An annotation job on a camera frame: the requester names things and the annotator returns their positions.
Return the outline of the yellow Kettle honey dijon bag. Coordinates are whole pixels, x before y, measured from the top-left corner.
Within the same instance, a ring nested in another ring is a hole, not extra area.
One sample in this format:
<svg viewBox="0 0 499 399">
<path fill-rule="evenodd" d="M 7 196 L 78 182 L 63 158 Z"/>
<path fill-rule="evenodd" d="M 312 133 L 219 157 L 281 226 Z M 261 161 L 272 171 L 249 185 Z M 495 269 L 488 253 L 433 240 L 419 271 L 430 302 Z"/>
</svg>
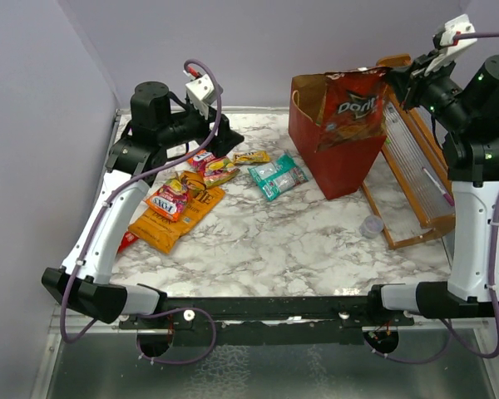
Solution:
<svg viewBox="0 0 499 399">
<path fill-rule="evenodd" d="M 225 196 L 220 187 L 208 188 L 201 176 L 174 173 L 147 200 L 147 209 L 128 231 L 168 254 Z"/>
</svg>

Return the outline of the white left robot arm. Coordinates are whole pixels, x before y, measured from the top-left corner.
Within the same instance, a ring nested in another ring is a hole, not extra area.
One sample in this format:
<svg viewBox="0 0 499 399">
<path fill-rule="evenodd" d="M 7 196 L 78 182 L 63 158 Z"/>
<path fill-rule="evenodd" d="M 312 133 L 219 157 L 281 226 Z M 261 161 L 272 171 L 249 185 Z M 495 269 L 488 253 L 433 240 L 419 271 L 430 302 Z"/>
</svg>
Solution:
<svg viewBox="0 0 499 399">
<path fill-rule="evenodd" d="M 42 285 L 62 310 L 104 323 L 135 314 L 149 328 L 165 322 L 161 292 L 110 282 L 121 239 L 157 174 L 177 165 L 168 150 L 194 141 L 223 156 L 244 140 L 222 115 L 222 89 L 210 76 L 197 77 L 185 90 L 181 111 L 172 112 L 170 104 L 178 99 L 167 85 L 147 81 L 136 87 L 131 118 L 109 150 L 102 187 L 80 238 L 61 267 L 47 268 L 42 275 Z"/>
</svg>

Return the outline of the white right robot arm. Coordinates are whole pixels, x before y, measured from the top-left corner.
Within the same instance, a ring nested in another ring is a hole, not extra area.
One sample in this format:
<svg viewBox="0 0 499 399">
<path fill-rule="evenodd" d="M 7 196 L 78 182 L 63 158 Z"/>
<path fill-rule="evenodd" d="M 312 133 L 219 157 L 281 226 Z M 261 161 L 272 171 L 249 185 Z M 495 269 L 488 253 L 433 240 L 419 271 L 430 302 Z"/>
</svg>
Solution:
<svg viewBox="0 0 499 399">
<path fill-rule="evenodd" d="M 393 66 L 385 76 L 404 110 L 422 107 L 447 132 L 442 154 L 455 201 L 454 254 L 444 282 L 373 288 L 367 319 L 384 325 L 396 311 L 425 318 L 499 317 L 499 55 L 488 57 L 465 88 L 453 62 L 432 56 Z"/>
</svg>

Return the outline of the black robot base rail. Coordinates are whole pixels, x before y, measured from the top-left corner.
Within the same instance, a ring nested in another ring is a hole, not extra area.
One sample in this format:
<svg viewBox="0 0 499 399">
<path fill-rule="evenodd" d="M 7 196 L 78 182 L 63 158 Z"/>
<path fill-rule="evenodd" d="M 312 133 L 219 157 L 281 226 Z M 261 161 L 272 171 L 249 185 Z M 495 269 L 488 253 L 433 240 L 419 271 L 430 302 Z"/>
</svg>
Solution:
<svg viewBox="0 0 499 399">
<path fill-rule="evenodd" d="M 162 316 L 131 316 L 120 329 L 177 347 L 339 343 L 360 345 L 364 328 L 409 327 L 413 319 L 380 308 L 374 296 L 164 298 Z"/>
</svg>

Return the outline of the red Doritos chips bag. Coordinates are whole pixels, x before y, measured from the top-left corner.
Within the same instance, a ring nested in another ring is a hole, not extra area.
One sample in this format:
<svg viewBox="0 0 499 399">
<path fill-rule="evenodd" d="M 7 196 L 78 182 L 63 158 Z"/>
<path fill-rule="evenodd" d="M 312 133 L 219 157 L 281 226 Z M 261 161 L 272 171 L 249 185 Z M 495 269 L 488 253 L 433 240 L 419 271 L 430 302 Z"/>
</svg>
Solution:
<svg viewBox="0 0 499 399">
<path fill-rule="evenodd" d="M 318 151 L 383 133 L 388 71 L 376 66 L 325 74 Z"/>
</svg>

